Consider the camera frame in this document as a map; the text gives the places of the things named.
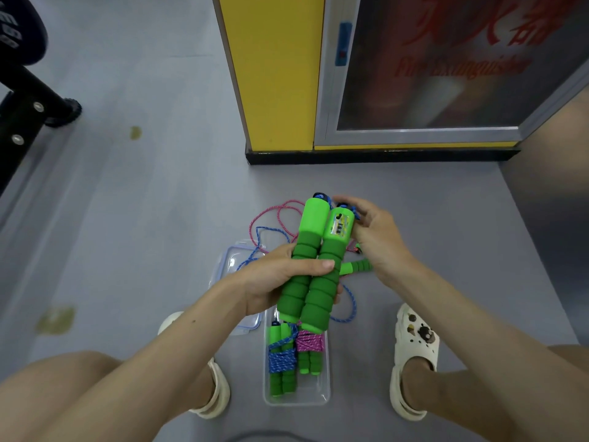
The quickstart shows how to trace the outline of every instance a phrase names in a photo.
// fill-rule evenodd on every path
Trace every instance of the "floor stain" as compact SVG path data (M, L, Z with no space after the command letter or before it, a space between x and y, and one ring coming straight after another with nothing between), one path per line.
M142 134L143 134L143 130L141 130L141 127L139 127L139 126L132 126L131 127L131 139L133 141L136 141L139 138L141 138Z
M74 323L75 307L50 307L40 317L35 327L38 335L63 335Z

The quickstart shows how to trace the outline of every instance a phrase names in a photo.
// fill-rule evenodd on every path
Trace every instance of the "leg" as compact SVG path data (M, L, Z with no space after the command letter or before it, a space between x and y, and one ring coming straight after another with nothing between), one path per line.
M576 345L549 349L589 372L589 349ZM511 418L470 371L433 372L428 361L413 358L405 365L401 379L403 397L413 409L431 411L490 441L518 437Z
M21 442L41 431L78 398L121 365L99 352L74 352L32 363L0 384L0 434ZM170 410L168 420L208 403L214 382L200 372Z

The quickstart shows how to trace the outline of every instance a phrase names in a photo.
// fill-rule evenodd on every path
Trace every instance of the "hand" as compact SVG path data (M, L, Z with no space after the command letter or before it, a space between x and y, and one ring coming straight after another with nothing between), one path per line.
M333 200L356 207L360 220L354 222L352 237L372 263L378 279L395 288L396 275L404 267L419 262L405 246L393 216L370 201L356 197L334 196Z
M246 315L263 312L278 302L282 285L297 274L322 276L333 270L333 260L291 259L294 243L281 245L231 276L243 288ZM337 286L335 304L342 286Z

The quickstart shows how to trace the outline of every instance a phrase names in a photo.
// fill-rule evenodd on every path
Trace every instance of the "black baseboard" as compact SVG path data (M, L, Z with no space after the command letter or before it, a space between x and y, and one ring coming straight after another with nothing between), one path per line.
M305 152L254 152L246 150L248 163L264 164L341 164L391 163L416 161L507 161L519 148L451 149L367 149L319 150Z

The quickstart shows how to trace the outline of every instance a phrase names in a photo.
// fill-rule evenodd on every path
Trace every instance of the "left hand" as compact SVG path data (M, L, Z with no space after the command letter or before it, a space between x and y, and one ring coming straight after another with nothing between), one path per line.
M322 276L333 270L333 260L291 259L294 245L281 245L231 275L243 288L246 315L263 312L276 304L282 285L291 277L297 274ZM338 285L335 304L341 293L342 285Z

